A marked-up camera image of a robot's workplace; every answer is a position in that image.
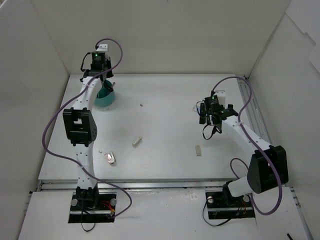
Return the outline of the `eraser block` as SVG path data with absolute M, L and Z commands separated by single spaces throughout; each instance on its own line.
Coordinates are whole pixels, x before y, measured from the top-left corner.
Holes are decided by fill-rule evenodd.
M 132 142 L 132 146 L 134 148 L 136 148 L 140 143 L 142 142 L 142 137 L 138 136 L 134 139 L 134 141 Z

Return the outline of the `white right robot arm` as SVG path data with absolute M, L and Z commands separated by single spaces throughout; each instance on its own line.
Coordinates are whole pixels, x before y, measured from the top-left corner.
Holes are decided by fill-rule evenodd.
M 217 95 L 206 97 L 199 107 L 199 123 L 213 126 L 213 133 L 224 133 L 232 138 L 249 156 L 246 176 L 227 184 L 221 200 L 233 206 L 240 196 L 260 194 L 289 181 L 287 154 L 285 149 L 263 140 L 239 119 L 233 105 L 225 107 Z

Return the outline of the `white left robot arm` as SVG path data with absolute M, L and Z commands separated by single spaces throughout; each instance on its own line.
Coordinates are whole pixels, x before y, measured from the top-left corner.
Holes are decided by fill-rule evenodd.
M 92 79 L 98 73 L 112 68 L 107 50 L 88 52 L 92 62 L 90 69 L 83 70 L 81 90 L 73 106 L 62 113 L 67 139 L 74 147 L 76 160 L 81 164 L 78 169 L 76 198 L 89 210 L 100 204 L 97 181 L 93 178 L 93 144 L 98 135 L 98 128 L 92 115 L 93 106 L 108 107 L 115 99 L 114 84 L 107 80 L 113 73 L 105 73 Z

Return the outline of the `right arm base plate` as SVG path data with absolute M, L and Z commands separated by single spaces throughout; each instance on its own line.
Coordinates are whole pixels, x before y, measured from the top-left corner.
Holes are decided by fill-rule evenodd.
M 226 185 L 219 190 L 205 192 L 204 213 L 209 220 L 255 218 L 255 210 L 248 195 L 233 197 Z

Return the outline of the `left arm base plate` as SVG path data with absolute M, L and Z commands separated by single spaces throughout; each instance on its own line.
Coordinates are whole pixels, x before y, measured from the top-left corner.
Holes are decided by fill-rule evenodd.
M 82 200 L 72 195 L 69 209 L 69 224 L 97 224 L 113 223 L 117 195 L 115 192 L 102 192 L 98 195 L 96 203 L 89 200 Z

